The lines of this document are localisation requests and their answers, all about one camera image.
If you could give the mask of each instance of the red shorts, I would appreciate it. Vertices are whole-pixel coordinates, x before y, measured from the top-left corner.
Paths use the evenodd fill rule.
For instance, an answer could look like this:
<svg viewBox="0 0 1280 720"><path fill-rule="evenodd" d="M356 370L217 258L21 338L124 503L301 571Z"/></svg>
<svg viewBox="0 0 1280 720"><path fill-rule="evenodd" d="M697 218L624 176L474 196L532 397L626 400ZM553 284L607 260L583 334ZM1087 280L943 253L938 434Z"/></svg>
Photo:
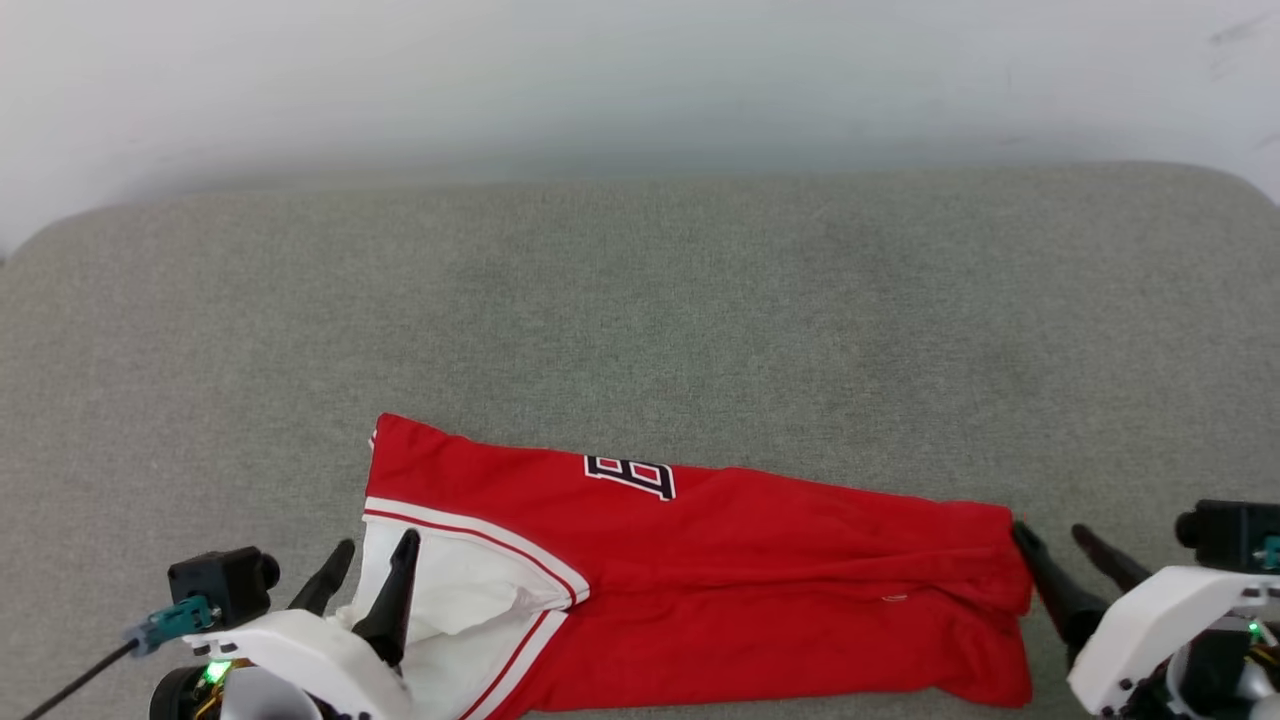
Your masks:
<svg viewBox="0 0 1280 720"><path fill-rule="evenodd" d="M357 605L380 584L370 555L417 527L416 592L440 615L422 616L422 671L474 665L422 685L465 697L420 717L928 687L1030 700L1032 584L1006 507L497 447L394 415L375 438ZM504 639L468 639L490 626Z"/></svg>

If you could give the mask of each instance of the gray fabric surface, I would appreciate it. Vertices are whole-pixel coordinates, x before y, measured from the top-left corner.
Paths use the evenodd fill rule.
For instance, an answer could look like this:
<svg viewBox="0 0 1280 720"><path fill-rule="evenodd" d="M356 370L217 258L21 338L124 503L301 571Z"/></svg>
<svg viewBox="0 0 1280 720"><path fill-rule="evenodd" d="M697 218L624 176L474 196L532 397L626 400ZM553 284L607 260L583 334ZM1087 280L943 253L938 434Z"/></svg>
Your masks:
<svg viewBox="0 0 1280 720"><path fill-rule="evenodd" d="M1100 591L1074 521L1188 562L1172 521L1197 498L1280 500L1277 240L1247 184L1143 164L70 219L0 270L0 715L163 606L173 561L255 543L296 591L358 532L381 411L1006 503ZM1025 632L1023 716L1082 716L1042 610ZM183 660L113 667L55 716L142 716ZM579 717L929 714L1019 716L924 692Z"/></svg>

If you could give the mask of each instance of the white stripe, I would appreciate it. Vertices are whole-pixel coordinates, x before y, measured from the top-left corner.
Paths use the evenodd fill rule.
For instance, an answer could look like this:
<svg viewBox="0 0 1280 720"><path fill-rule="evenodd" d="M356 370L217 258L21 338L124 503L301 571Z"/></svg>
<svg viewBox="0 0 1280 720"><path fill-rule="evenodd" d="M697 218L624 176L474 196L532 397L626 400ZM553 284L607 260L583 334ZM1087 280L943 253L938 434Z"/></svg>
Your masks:
<svg viewBox="0 0 1280 720"><path fill-rule="evenodd" d="M498 525L494 525L493 523L486 523L484 520L480 520L479 518L454 515L453 512L443 512L440 510L431 510L430 507L422 507L421 505L399 502L397 500L385 500L381 497L365 498L365 509L378 510L381 512L394 512L396 515L403 515L406 518L412 518L415 520L421 520L424 523L434 523L438 525L448 525L452 528L463 528L467 530L484 533L485 536L489 536L490 538L498 542L503 542L506 544L509 544L511 547L520 548L522 552L527 552L530 557L538 559L538 561L545 565L552 573L554 573L554 575L548 575L545 570L530 562L529 557L525 557L520 552L512 552L511 550L502 547L500 544L484 542L484 538L472 536L470 533L452 533L449 530L442 530L438 528L425 528L430 533L436 533L440 536L463 539L468 542L481 542L486 547L490 547L494 551L500 552L507 557L511 557L512 560L517 560L525 564L539 575L547 578L552 583L552 587L563 589L564 585L556 579L556 577L558 575L561 579L568 583L570 587L573 588L573 593L577 596L579 602L582 602L584 600L588 598L588 596L591 594L591 588L590 585L586 584L586 578L584 578L576 570L566 565L559 557L556 557L554 555L547 552L538 544L529 542L527 539L517 536L516 533L512 533L511 530L506 530ZM370 518L378 518L379 520L390 520L390 518L381 518L379 515L371 515ZM568 602L570 598L566 597L564 601Z"/></svg>
<svg viewBox="0 0 1280 720"><path fill-rule="evenodd" d="M556 630L558 630L559 626L564 624L564 618L567 618L567 615L564 615L563 612L556 612L553 610L549 612L544 612L543 618L544 618L543 624L538 626L538 630L532 635L530 635L529 642L525 643L525 647L521 648L520 655L516 656L516 661L512 662L511 667L507 669L507 674L502 676L502 680L499 680L498 684L494 685L493 692L489 693L489 697L484 698L484 702L481 702L480 706L475 708L475 712L472 712L471 716L467 717L467 720L484 720L485 717L489 716L490 712L498 710L498 706L502 705L504 700L507 700L507 696L511 694L511 691L516 689L516 685L520 684L520 680L522 680L525 678L525 674L529 673L529 669L534 666L534 661L538 660L538 656L543 652L543 648L547 647L547 643L550 642L552 635L556 634Z"/></svg>

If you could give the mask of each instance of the cable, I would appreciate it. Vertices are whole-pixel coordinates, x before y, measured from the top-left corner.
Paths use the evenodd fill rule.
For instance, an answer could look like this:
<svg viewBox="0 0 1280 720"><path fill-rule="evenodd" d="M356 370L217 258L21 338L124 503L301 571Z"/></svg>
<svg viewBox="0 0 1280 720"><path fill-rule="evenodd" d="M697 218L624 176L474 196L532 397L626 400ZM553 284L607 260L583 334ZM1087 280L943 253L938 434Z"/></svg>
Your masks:
<svg viewBox="0 0 1280 720"><path fill-rule="evenodd" d="M84 684L88 683L90 680L92 680L93 678L96 678L99 673L101 673L102 670L106 670L113 662L115 662L116 660L124 657L125 655L129 653L129 651L132 651L136 647L138 647L138 639L133 638L132 641L129 641L129 642L122 644L120 647L115 648L114 651L111 651L111 655L108 655L106 657L104 657L102 660L100 660L97 662L97 665L90 667L83 675L81 675L79 678L76 678L74 680L72 680L69 685L67 685L65 688L58 691L58 693L54 697L51 697L51 698L46 700L45 702L42 702L40 705L40 707L32 710L31 714L23 716L22 720L36 720L36 717L44 716L46 712L49 712L50 710L52 710L54 706L56 706L59 702L67 700L67 697L69 694L72 694L73 692L83 688Z"/></svg>

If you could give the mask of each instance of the white wall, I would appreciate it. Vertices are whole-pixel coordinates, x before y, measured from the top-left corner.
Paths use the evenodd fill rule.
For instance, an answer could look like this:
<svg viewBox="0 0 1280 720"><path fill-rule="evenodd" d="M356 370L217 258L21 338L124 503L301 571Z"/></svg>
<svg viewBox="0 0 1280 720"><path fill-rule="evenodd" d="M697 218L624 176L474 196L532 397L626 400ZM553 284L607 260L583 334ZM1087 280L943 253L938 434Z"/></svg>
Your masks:
<svg viewBox="0 0 1280 720"><path fill-rule="evenodd" d="M1280 197L1280 0L0 0L0 255L197 190L1107 158Z"/></svg>

